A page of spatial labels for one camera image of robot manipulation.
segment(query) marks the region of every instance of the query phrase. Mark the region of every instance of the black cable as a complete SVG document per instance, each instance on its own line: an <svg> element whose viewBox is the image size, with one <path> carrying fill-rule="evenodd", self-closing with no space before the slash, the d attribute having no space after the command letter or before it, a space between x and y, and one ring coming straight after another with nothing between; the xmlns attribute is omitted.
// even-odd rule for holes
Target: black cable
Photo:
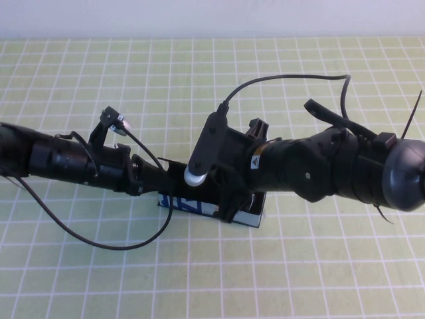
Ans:
<svg viewBox="0 0 425 319"><path fill-rule="evenodd" d="M158 159L146 148L146 146L144 146L132 133L130 133L124 127L124 125L121 127L121 129L133 141L135 141L137 143L137 145L140 146L151 157L151 159L158 165L159 169L163 173L165 173L164 167L161 165L161 163L159 163ZM109 246L109 245L96 243L94 241L91 241L90 239L87 239L87 238L75 233L72 229L70 229L62 221L60 221L60 219L46 206L46 204L43 202L43 200L35 193L35 191L31 188L31 186L28 185L26 181L24 181L24 179L22 177L18 176L17 174L12 172L9 168L7 168L5 166L0 165L0 168L3 170L3 172L6 173L3 177L5 177L7 179L9 179L9 178L6 175L10 175L10 176L14 177L33 196L35 201L41 206L41 208L43 208L43 210L47 213L47 215L49 215L50 218L52 218L53 221L56 224L58 224L63 230L65 230L69 235L77 238L78 240L82 241L83 243L86 243L86 244L89 244L91 246L98 247L98 248L101 248L101 249L107 249L107 250L110 250L110 251L129 251L129 250L132 250L132 249L137 249L137 248L146 246L146 245L150 244L152 241L156 240L156 238L158 238L158 236L160 236L160 234L162 234L164 232L164 230L167 228L167 226L168 226L168 224L171 220L171 216L173 214L173 195L172 195L171 192L169 192L169 212L168 212L167 219L165 220L165 223L162 226L162 228L160 228L160 230L156 234L154 234L154 236L152 236L151 238L149 238L148 240L146 240L142 243L132 245L132 246Z"/></svg>
<svg viewBox="0 0 425 319"><path fill-rule="evenodd" d="M92 152L90 151L90 147L88 146L87 142L84 140L84 138L80 134L78 134L75 131L71 131L71 133L69 133L68 135L56 134L55 137L63 138L65 140L71 140L72 138L75 138L78 141L78 143L80 143L84 151L86 151L86 154L90 158L90 161L92 161L94 165L94 172L95 172L94 176L96 177L99 175L99 171L100 171L99 164L94 160L95 158L94 154L92 154Z"/></svg>
<svg viewBox="0 0 425 319"><path fill-rule="evenodd" d="M267 80L277 80L280 78L314 78L314 79L318 79L318 80L343 80L345 79L342 91L341 91L341 101L340 101L340 105L341 105L341 113L342 113L342 117L346 118L347 120L349 119L348 114L347 114L347 110L345 107L345 97L347 95L347 89L348 89L348 85L351 79L351 76L346 74L346 75L338 75L338 76L327 76L327 75L314 75L314 74L280 74L280 75L273 75L273 76L265 76L263 78L256 78L254 80L245 82L244 84L241 84L240 86L238 86L237 88L235 88L233 90L233 92L231 92L229 94L229 96L227 97L226 100L224 100L223 104L224 105L228 105L230 100L239 92L241 91L243 88L246 88L247 86L250 86L251 84L254 83L258 83L258 82L263 82L263 81L267 81Z"/></svg>

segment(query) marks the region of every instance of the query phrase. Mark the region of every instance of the black cylinder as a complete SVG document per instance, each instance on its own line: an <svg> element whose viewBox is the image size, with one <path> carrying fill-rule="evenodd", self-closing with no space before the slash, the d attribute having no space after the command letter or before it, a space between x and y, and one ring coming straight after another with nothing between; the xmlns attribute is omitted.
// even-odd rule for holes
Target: black cylinder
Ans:
<svg viewBox="0 0 425 319"><path fill-rule="evenodd" d="M381 133L373 141L330 128L256 148L247 163L255 191L294 191L315 202L339 195L411 211L425 204L425 143Z"/></svg>
<svg viewBox="0 0 425 319"><path fill-rule="evenodd" d="M123 153L103 147L95 160L99 164L98 176L93 162L78 142L51 138L34 143L28 171L39 177L118 190L126 172Z"/></svg>

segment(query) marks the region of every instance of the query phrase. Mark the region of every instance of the electric wire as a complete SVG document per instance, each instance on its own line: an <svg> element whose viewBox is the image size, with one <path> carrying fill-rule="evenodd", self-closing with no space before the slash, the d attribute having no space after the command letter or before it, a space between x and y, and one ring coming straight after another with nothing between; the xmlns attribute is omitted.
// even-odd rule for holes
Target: electric wire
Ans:
<svg viewBox="0 0 425 319"><path fill-rule="evenodd" d="M283 79L283 78L314 78L316 80L344 80L345 79L344 85L343 85L343 88L342 88L342 91L341 91L340 106L341 106L342 117L347 119L347 120L349 119L348 114L347 114L347 108L345 106L345 99L347 97L347 89L348 89L348 85L349 85L350 80L351 80L351 75L349 75L349 74L337 75L337 76L315 75L315 74L279 74L279 75L273 75L273 76L265 76L265 77L262 77L262 78L255 78L255 79L250 80L248 82L245 82L244 84L241 84L240 86L235 88L228 95L226 100L224 100L223 104L228 106L230 100L236 94L238 94L239 91L246 88L247 86L250 86L251 84L263 82L263 81L268 81L268 80L278 80L278 79Z"/></svg>
<svg viewBox="0 0 425 319"><path fill-rule="evenodd" d="M164 167L161 165L161 163L159 162L159 160L152 154L152 152L149 151L149 149L147 149L147 147L141 143L129 130L127 130L127 128L124 127L124 125L120 125L120 123L118 124L118 126L120 126L120 129L122 129L138 146L140 146L140 148L142 148L147 154L148 156L158 165L158 168L163 172L166 173ZM65 135L64 138L69 139L69 137L74 137L76 138L80 144L82 144L83 148L85 148L86 152L88 153L90 159L93 161L92 156L90 154L89 147L86 143L86 141L84 141L84 139L76 132L71 132L71 134L69 135ZM171 220L171 216L173 214L173 195L171 192L169 192L168 196L169 196L169 212L168 212L168 216L167 219L164 222L164 225L162 226L162 228L160 228L160 230L158 230L158 232L156 232L156 234L154 234L154 236L152 236L151 238L149 238L148 240L142 242L142 243L138 243L135 245L131 245L131 246L110 246L110 245L105 245L105 244L101 244L101 243L97 243L95 241L91 241L90 239L87 239L86 237L83 237L81 235L79 235L78 233L74 232L72 229L70 229L68 226L66 226L48 207L47 205L44 203L44 201L35 193L34 189L32 189L32 187L19 175L17 175L16 173L12 172L9 168L0 165L0 169L2 169L2 175L4 178L8 179L9 181L11 181L7 176L12 176L14 177L30 194L31 196L33 196L33 198L35 199L35 201L41 206L41 208L47 213L47 215L50 216L51 219L53 219L53 221L58 224L63 230L65 230L69 235L73 236L74 238L82 241L83 243L89 244L91 246L94 247L98 247L101 249L106 249L106 250L110 250L110 251L129 251L132 249L137 249L143 246L146 246L148 244L150 244L152 241L156 240L156 238L158 238L163 232L164 230L167 228L170 220Z"/></svg>

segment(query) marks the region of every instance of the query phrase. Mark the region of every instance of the white grid line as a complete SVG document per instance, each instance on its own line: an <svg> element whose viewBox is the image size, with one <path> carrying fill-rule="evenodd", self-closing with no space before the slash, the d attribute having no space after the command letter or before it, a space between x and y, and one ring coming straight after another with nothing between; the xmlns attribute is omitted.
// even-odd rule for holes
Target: white grid line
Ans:
<svg viewBox="0 0 425 319"><path fill-rule="evenodd" d="M257 45L256 42L254 42L254 52L255 52L255 59L257 61L257 77L260 78L260 67L258 65L258 53L257 53ZM259 87L260 87L260 97L261 97L261 106L262 106L262 111L263 111L263 117L264 119L266 118L266 111L264 109L264 102L263 102L263 92L262 92L262 83L259 83ZM255 303L256 303L256 314L257 317L260 317L260 306L258 304L258 294L257 294L257 278L256 278L256 271L255 271L255 264L254 264L254 247L252 245L252 228L249 229L250 232L250 244L251 244L251 258L252 258L252 276L254 277L254 295L255 295Z"/></svg>
<svg viewBox="0 0 425 319"><path fill-rule="evenodd" d="M345 60L344 60L343 62L344 62L345 68L347 68L347 63L345 62ZM333 202L334 202L334 204L335 204L336 209L337 209L338 211L341 211L341 210L339 209L339 206L338 206L338 203L337 203L337 199L336 199L335 197L333 198ZM337 216L338 216L339 226L340 226L340 228L341 228L341 232L342 232L342 234L343 234L343 238L344 238L344 245L345 245L345 249L347 250L347 256L348 256L348 259L349 259L350 269L351 269L351 272L353 273L354 285L355 285L355 287L356 287L357 298L359 299L359 305L360 305L361 313L362 313L362 315L363 315L363 318L365 318L365 315L366 315L366 314L365 314L365 307L363 306L363 302L362 302L362 300L361 300L361 295L360 295L360 291L359 291L359 284L358 284L358 282L357 282L357 277L355 276L355 271L354 271L353 261L352 261L351 253L350 253L350 250L349 250L349 247L348 247L347 237L346 237L346 235L345 235L344 226L343 226L343 223L342 223L342 220L341 220L341 216L340 216L340 214L337 214Z"/></svg>
<svg viewBox="0 0 425 319"><path fill-rule="evenodd" d="M365 56L365 54L364 54L363 50L361 50L361 51L362 51L362 54L363 54L363 56L364 56L364 58L365 58L365 61L366 61L367 67L368 67L369 71L371 72L372 79L375 81L375 76L373 75L373 72L372 72L372 70L371 70L371 68L370 68L370 66L369 66L369 62L367 61L366 56ZM382 97L382 95L381 95L381 92L380 92L379 88L378 88L378 93L379 93L379 97L380 97L380 99L381 99L382 103L384 103L384 100L383 100L383 97ZM385 109L385 112L386 112L386 114L387 114L388 118L390 118L390 116L389 116L389 114L388 114L388 110L387 110L386 108L384 108L384 109ZM369 218L370 218L370 222L371 222L371 225L372 225L373 233L374 233L374 235L376 235L375 226L374 226L373 221L372 221L372 218L371 218L371 216L370 216L369 206L368 206L368 205L366 205L366 210L367 210L367 214L369 215ZM376 240L376 244L377 244L377 247L378 247L379 255L380 255L380 257L381 257L381 260L383 261L383 260L384 260L384 257L383 257L383 253L382 253L381 245L380 245L380 243L379 243L378 239L376 239L376 238L375 238L375 240ZM390 276L389 276L389 274L388 274L388 269L387 269L387 267L386 267L386 264L385 264L385 263L383 263L383 266L384 266L384 271L385 271L386 279L388 280L388 283L390 284ZM396 298L395 298L395 295L394 295L394 290L392 289L392 287L390 288L390 291L391 291L392 300L393 300L393 302L394 302L394 307L396 308L396 312L397 312L397 314L398 314L398 317L399 317L399 318L401 318L401 317L400 317L400 310L398 309L398 304L397 304L397 301L396 301Z"/></svg>
<svg viewBox="0 0 425 319"><path fill-rule="evenodd" d="M194 49L195 49L195 41L194 38L192 38L192 70L191 70L191 98L193 97L193 53L194 53ZM192 117L192 111L193 111L193 101L191 100L191 126L190 126L190 131L191 131L191 136L190 136L190 146L191 146L191 153L192 153L192 123L193 123L193 117ZM186 295L186 319L190 318L190 289L191 289L191 214L189 214L188 216L188 221L187 221L187 295Z"/></svg>
<svg viewBox="0 0 425 319"><path fill-rule="evenodd" d="M295 39L295 42L296 42L296 47L298 48L298 40ZM303 82L305 84L305 87L307 88L307 95L308 96L311 96L310 93L309 93L308 86L307 86L307 80L304 79ZM315 127L316 127L316 132L317 132L318 129L317 129L317 121L316 121L316 119L315 119L315 123L316 123ZM307 201L305 202L305 208L307 209L307 219L308 219L309 228L310 228L310 231L311 231L311 236L313 237L314 254L315 254L316 260L318 261L320 258L319 258L319 253L317 252L317 247L316 247L316 242L315 242L315 236L314 236L314 232L313 232L313 225L311 223L311 217L310 217L311 213L310 213L310 209L309 209L309 206L307 204ZM317 263L317 266L319 267L320 283L321 283L322 288L323 288L323 301L325 303L326 314L329 315L329 306L327 304L327 296L326 296L326 292L325 292L325 282L323 281L323 273L322 273L322 269L321 269L320 263Z"/></svg>
<svg viewBox="0 0 425 319"><path fill-rule="evenodd" d="M47 45L48 45L48 41L47 41L47 42L46 42L46 44L44 45L43 55L44 55L44 53L46 52ZM28 90L27 95L25 96L24 105L25 105L25 102L26 102L26 101L27 101L27 99L28 99L29 92L30 92L30 90ZM48 183L47 183L47 190L46 190L46 194L44 195L44 199L46 199L46 198L47 198L48 191L50 190L50 185L51 185L51 181L48 181ZM33 235L33 238L32 238L32 240L31 240L31 244L33 244L33 243L35 242L35 239L36 239L36 237L37 237L37 232L38 232L38 230L39 230L39 225L40 225L39 221L41 220L41 217L42 217L42 216L43 216L43 211L42 211L42 209L40 208L40 209L39 209L39 218L37 219L37 223L36 223L36 225L35 225L34 235ZM20 297L20 294L21 294L21 291L22 291L23 283L24 283L24 281L25 281L25 276L26 276L26 274L27 274L27 267L28 267L28 265L29 265L29 260L30 260L30 257L31 257L31 253L32 253L32 251L33 251L33 247L34 247L33 245L30 245L30 247L29 247L29 252L28 252L28 255L27 255L27 259L26 259L26 261L25 261L25 268L24 268L23 273L22 273L21 281L20 281L20 283L19 283L19 288L18 288L17 297L16 297L16 299L15 299L15 303L14 303L14 305L13 305L13 309L12 309L12 315L11 315L11 317L12 317L12 318L14 318L14 317L15 317L15 315L16 315L16 309L17 309L17 306L18 306L18 303L19 303L19 297Z"/></svg>
<svg viewBox="0 0 425 319"><path fill-rule="evenodd" d="M69 47L69 44L70 44L70 41L68 41L67 43L66 43L66 48L65 48L65 51L64 51L64 54L63 54L63 56L62 56L62 62L63 62L63 60L64 60L64 58L65 58L65 52L68 50L68 47ZM58 81L58 77L56 77L55 79L54 79L54 84L53 84L53 90L50 92L50 96L49 96L49 100L52 98L52 95L53 95L53 92L54 92L54 88L56 87L56 83L57 83L57 81ZM43 119L44 119L44 116L46 115L46 113L47 113L47 109L48 109L48 106L49 106L49 102L47 102L47 106L46 106L46 110L44 110L44 114L43 114ZM74 199L76 198L76 194L77 194L77 190L75 190L75 192L74 192ZM54 279L53 279L53 284L52 284L52 289L51 289L51 295L50 295L50 298L49 298L49 301L48 301L48 306L47 306L47 312L46 312L46 318L48 318L49 317L49 315L50 315L50 309L52 308L52 301L53 301L53 296L54 296L54 290L55 290L55 287L56 287L56 283L57 283L57 280L58 280L58 274L59 274L59 267L60 267L60 262L61 262L61 260L62 260L62 252L63 252L63 247L64 247L64 242L65 242L65 238L66 238L66 234L64 234L64 236L63 236L63 238L62 238L62 246L61 246L61 248L60 248L60 253L59 253L59 260L58 260L58 263L57 263L57 267L56 267L56 272L55 272L55 274L54 274Z"/></svg>
<svg viewBox="0 0 425 319"><path fill-rule="evenodd" d="M109 54L110 47L111 47L111 39L108 42L108 50L106 52L106 56L108 56L108 54ZM104 64L102 76L100 77L100 86L102 85L102 81L104 79L105 70L106 70L106 63ZM97 101L96 101L95 105L98 104L99 95L100 95L100 89L98 90L98 97L97 97ZM92 125L91 126L93 126L93 122L94 122L94 118L95 118L95 112L96 112L96 107L93 107ZM97 224L97 227L96 227L96 233L94 235L94 242L98 241L100 223L102 221L102 215L103 215L103 212L104 212L105 198L106 198L106 190L103 190L103 198L102 198L102 202L100 204L100 214L99 214L99 219L97 220L98 224ZM81 319L84 319L84 317L85 317L85 311L86 311L86 305L87 305L87 295L88 295L88 291L89 291L89 287L90 287L90 277L92 275L92 269L93 269L92 266L93 266L93 262L94 262L94 253L95 252L96 252L96 248L92 247L92 256L90 258L90 268L88 269L88 276L87 276L87 283L86 283L86 294L84 295L84 300L83 300L82 309L81 309L81 317L80 317Z"/></svg>
<svg viewBox="0 0 425 319"><path fill-rule="evenodd" d="M126 87L126 75L127 75L127 71L128 71L128 62L129 62L129 59L130 59L131 44L132 44L132 41L130 39L129 45L128 45L126 71L124 73L124 81L123 81L123 84L122 84L121 100L122 100L122 98L124 96L124 88ZM119 110L118 112L121 111L121 107L122 107L122 103L120 103L120 105L118 106L118 110ZM134 204L134 197L132 197L131 204L130 204L129 219L128 219L128 222L127 222L126 245L128 245L129 236L130 236L130 225L131 225L131 215L133 214L133 204ZM118 295L116 319L120 319L120 306L121 306L121 297L122 297L122 285L123 285L123 282L124 282L124 272L126 270L127 251L124 251L123 252L123 255L124 256L123 256L122 270L121 270L120 294Z"/></svg>
<svg viewBox="0 0 425 319"><path fill-rule="evenodd" d="M215 50L215 45L214 45L214 40L212 41L212 51L214 52ZM215 74L215 54L212 56L212 61L213 61L213 68L214 68L214 72L212 75L213 81L214 81L214 105L217 102L217 95L216 95L216 74ZM234 65L235 67L235 73L236 73L236 78L238 78L238 69L237 69L237 65L235 63ZM221 239L222 238L222 229L221 229L221 224L218 224L218 237ZM225 318L224 317L224 293L223 293L223 255L222 255L222 245L221 245L221 241L218 241L218 253L219 253L219 261L220 261L220 302L221 302L221 318Z"/></svg>
<svg viewBox="0 0 425 319"><path fill-rule="evenodd" d="M149 74L149 69L150 69L150 62L151 62L151 48L149 50L149 66L147 69L147 73ZM170 54L170 61L172 61L173 55ZM170 101L170 95L168 93L168 97L167 97L167 111L169 110L169 101ZM167 153L167 148L165 146L165 143L167 142L167 134L168 134L168 114L165 116L165 141L164 141L164 150L163 150L163 156L166 156ZM157 229L161 228L161 210L159 211L159 216L158 216L158 226ZM161 238L158 237L157 238L157 249L156 249L156 254L155 254L155 272L153 274L153 294L152 294L152 309L151 309L151 319L155 318L155 297L156 297L156 290L157 290L157 275L158 275L158 259L159 259L159 244L161 242Z"/></svg>
<svg viewBox="0 0 425 319"><path fill-rule="evenodd" d="M276 42L276 39L274 39L274 46L276 47L276 56L277 56L277 58L279 58L278 44ZM280 64L279 64L279 72L280 72L280 74L282 74L282 68L281 68ZM281 79L280 82L281 82L280 85L282 86L282 90L284 92L284 96L286 96L284 79ZM289 108L288 108L288 101L286 100L286 98L285 98L285 104L287 106L286 110L287 110L287 113L288 113L288 118L291 118L290 117L291 114L290 114ZM292 126L290 126L290 130L291 130L291 138L293 139L294 138L294 131L292 130ZM274 201L276 203L276 208L278 209L278 211L280 211L280 207L279 207L279 203L278 203L278 197L277 196L273 196L273 197L274 197ZM287 282L288 289L289 289L291 315L295 316L294 302L292 300L292 294L291 294L291 281L290 281L289 270L288 270L288 260L287 260L287 257L286 257L286 250L285 250L284 231L282 230L282 222L281 222L280 218L278 218L278 221L279 221L279 234L281 236L281 242L282 242L282 253L283 253L284 261L285 261L284 264L285 264L286 282Z"/></svg>

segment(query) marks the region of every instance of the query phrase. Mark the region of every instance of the cutting mat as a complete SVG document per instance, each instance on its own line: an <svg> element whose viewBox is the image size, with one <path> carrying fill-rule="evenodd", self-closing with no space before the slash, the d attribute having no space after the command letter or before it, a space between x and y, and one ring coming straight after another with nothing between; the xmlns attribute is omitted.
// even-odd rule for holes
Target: cutting mat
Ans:
<svg viewBox="0 0 425 319"><path fill-rule="evenodd" d="M0 116L84 138L106 106L157 156L187 161L207 116L238 84L279 73L351 74L347 111L401 135L425 82L425 38L37 39L0 41ZM253 118L269 138L328 125L303 104L339 112L342 82L277 80L232 100L230 125ZM408 137L425 140L421 101ZM130 139L108 136L139 152ZM112 245L165 220L155 194L131 198L32 177L75 231ZM130 252L66 235L28 193L0 184L0 318L425 318L425 208L375 209L270 193L259 229L175 212L166 232Z"/></svg>

